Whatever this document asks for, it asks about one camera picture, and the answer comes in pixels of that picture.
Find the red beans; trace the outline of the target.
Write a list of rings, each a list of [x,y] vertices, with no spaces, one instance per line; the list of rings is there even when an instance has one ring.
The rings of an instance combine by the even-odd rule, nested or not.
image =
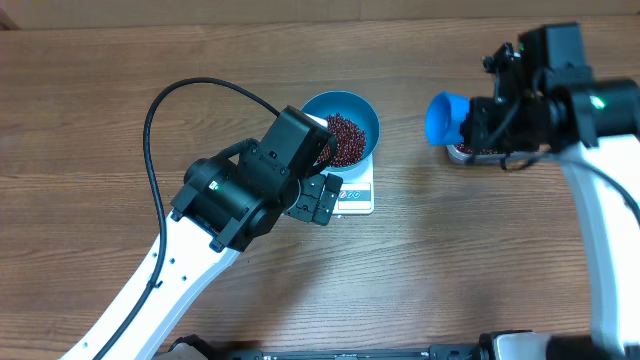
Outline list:
[[[358,163],[366,148],[365,131],[340,113],[328,115],[325,120],[329,131],[337,139],[337,153],[329,166],[341,168]]]

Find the blue plastic measuring scoop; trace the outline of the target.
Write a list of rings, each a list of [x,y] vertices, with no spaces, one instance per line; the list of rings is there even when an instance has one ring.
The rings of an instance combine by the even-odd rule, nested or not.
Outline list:
[[[457,145],[463,141],[461,126],[470,112],[470,100],[441,92],[436,95],[425,116],[425,134],[433,146]]]

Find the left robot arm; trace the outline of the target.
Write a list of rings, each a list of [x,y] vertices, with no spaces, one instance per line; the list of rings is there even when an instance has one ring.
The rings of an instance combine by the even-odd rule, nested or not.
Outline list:
[[[316,164],[335,149],[326,120],[285,108],[261,141],[231,162],[196,161],[165,227],[99,320],[67,359],[150,359],[202,291],[283,215],[329,223],[342,180]]]

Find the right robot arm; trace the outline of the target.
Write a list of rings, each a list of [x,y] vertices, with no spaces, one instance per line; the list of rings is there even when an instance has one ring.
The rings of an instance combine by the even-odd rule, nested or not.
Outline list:
[[[483,60],[490,97],[460,131],[473,150],[557,163],[572,192],[591,283],[586,336],[510,330],[480,340],[484,359],[635,359],[639,355],[639,88],[599,80],[576,23],[520,34]]]

